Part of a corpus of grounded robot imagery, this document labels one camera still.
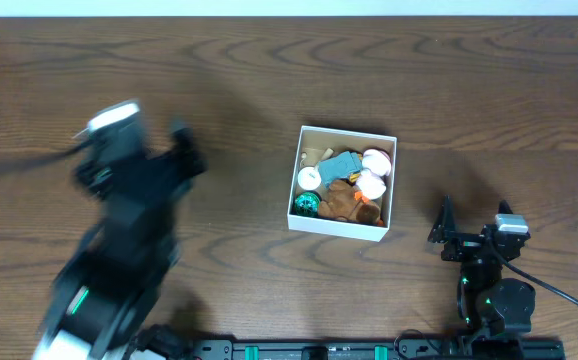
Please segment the white duck toy pink hat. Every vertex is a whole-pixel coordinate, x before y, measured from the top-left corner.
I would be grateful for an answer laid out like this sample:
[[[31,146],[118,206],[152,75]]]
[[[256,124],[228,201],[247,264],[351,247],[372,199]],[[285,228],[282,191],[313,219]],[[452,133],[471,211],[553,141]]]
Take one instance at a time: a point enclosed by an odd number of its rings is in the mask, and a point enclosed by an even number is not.
[[[362,155],[361,165],[355,186],[365,198],[376,200],[387,189],[385,178],[392,171],[391,159],[383,150],[368,149]]]

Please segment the brown plush capybara toy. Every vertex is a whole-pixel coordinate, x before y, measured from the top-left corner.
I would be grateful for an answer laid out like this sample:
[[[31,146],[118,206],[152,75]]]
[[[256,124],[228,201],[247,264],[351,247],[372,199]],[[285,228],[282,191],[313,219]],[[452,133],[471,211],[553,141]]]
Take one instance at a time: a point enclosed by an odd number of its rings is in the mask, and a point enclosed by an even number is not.
[[[318,206],[324,219],[371,226],[384,226],[381,208],[344,180],[333,181]]]

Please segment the white wooden pellet drum toy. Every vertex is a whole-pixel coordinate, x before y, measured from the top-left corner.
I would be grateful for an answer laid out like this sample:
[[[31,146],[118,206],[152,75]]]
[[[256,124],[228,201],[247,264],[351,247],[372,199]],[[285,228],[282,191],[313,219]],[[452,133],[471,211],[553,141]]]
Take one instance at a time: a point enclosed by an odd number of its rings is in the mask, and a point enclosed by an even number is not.
[[[300,171],[297,175],[297,182],[301,189],[305,191],[312,191],[316,190],[321,185],[322,180],[318,166],[322,161],[329,159],[332,155],[333,149],[327,148],[318,162],[312,166],[306,166],[305,161],[308,158],[308,154],[306,152],[302,152],[300,154]]]

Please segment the green wire ball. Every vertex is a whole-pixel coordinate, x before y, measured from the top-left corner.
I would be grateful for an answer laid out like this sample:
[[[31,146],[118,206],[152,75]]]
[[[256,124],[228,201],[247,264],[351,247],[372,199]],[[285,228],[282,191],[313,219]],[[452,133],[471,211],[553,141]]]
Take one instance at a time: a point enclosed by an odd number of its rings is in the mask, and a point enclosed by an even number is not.
[[[318,216],[320,196],[312,191],[301,193],[294,200],[294,210],[298,216],[315,218]]]

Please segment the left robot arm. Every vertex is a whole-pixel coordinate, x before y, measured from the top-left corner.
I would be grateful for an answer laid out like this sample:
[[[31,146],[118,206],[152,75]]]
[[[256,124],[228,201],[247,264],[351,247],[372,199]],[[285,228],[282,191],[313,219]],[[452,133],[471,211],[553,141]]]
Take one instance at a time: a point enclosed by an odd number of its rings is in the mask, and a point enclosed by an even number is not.
[[[92,131],[75,181],[102,205],[52,286],[36,359],[121,359],[179,258],[176,208],[205,170],[190,127],[150,154],[137,120]]]

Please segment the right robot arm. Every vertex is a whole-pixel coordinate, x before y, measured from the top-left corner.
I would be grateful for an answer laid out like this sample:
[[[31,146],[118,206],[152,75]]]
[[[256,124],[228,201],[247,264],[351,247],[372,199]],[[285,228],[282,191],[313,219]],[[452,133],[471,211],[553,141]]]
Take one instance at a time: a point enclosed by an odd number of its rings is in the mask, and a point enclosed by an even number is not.
[[[502,270],[520,256],[529,239],[524,217],[513,213],[506,201],[500,202],[494,222],[475,234],[458,229],[451,198],[443,199],[428,241],[444,246],[442,260],[460,264],[457,307],[467,329],[442,343],[442,355],[522,354],[518,337],[531,331],[536,291],[524,281],[504,278]]]

